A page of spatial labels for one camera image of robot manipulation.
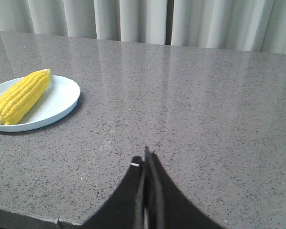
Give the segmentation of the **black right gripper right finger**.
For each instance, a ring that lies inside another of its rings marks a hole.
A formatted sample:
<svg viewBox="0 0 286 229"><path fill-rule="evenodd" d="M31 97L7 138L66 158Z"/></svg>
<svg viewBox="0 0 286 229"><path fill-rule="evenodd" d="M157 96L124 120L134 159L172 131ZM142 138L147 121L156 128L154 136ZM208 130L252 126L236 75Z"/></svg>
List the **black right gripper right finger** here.
<svg viewBox="0 0 286 229"><path fill-rule="evenodd" d="M158 156L145 148L145 207L150 229L221 229L178 189Z"/></svg>

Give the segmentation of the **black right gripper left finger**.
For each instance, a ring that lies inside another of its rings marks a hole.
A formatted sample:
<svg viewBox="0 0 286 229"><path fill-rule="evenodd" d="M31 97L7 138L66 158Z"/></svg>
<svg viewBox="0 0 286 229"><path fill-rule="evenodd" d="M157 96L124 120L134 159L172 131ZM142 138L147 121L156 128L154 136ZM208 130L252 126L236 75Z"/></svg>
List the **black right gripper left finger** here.
<svg viewBox="0 0 286 229"><path fill-rule="evenodd" d="M143 229L145 169L134 156L119 186L104 205L83 224L83 229Z"/></svg>

